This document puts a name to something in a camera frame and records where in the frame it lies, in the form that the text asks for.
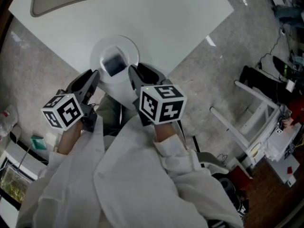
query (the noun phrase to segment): white table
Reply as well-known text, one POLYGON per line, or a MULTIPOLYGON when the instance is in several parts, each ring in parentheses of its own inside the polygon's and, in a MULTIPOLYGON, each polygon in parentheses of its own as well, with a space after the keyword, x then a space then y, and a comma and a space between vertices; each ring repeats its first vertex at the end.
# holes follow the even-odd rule
MULTIPOLYGON (((167 75, 233 11, 227 0, 86 0, 34 18, 30 5, 14 0, 9 10, 80 73, 90 69, 100 39, 122 35, 136 44, 141 62, 167 75)), ((128 80, 100 87, 133 108, 128 80)))

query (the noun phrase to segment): gray pants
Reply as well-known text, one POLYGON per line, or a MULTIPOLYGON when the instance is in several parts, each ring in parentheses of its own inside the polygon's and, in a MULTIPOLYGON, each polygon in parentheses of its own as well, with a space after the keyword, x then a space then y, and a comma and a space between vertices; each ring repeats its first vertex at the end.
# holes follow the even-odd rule
POLYGON ((103 118, 104 136, 117 136, 123 126, 137 115, 136 110, 127 109, 108 94, 101 99, 96 113, 103 118))

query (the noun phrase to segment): green object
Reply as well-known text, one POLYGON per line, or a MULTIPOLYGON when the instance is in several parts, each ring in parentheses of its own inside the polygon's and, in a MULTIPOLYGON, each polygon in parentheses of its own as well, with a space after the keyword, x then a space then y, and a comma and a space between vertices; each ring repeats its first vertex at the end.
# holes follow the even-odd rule
POLYGON ((47 146, 44 139, 33 135, 30 139, 30 143, 35 150, 46 150, 47 146))

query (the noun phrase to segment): speckled gray floor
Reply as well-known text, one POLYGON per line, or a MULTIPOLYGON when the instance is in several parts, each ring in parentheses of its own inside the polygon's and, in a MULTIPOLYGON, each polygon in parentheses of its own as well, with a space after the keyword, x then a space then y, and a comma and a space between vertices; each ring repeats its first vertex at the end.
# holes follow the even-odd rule
MULTIPOLYGON (((200 149, 214 155, 231 152, 239 155, 241 150, 209 108, 214 106, 227 119, 238 122, 253 98, 236 88, 233 81, 238 79, 244 65, 255 66, 270 51, 280 26, 271 10, 271 0, 229 2, 234 12, 169 76, 189 98, 182 120, 188 144, 193 146, 192 136, 196 135, 200 149)), ((280 39, 273 55, 287 61, 285 37, 280 39)), ((262 62, 265 71, 278 75, 271 57, 262 62)), ((0 53, 0 110, 9 104, 18 108, 25 143, 29 143, 32 134, 56 136, 40 108, 77 75, 22 24, 13 20, 0 53)), ((99 102, 103 94, 99 90, 93 102, 99 102)))

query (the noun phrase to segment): black and white cube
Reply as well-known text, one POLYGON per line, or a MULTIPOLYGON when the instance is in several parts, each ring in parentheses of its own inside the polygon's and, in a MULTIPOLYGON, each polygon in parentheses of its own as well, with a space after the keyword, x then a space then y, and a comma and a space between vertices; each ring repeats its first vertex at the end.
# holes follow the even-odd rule
POLYGON ((141 87, 140 111, 156 125, 180 120, 186 102, 178 85, 141 87))
POLYGON ((63 131, 84 115, 74 94, 54 96, 41 111, 52 128, 63 131))

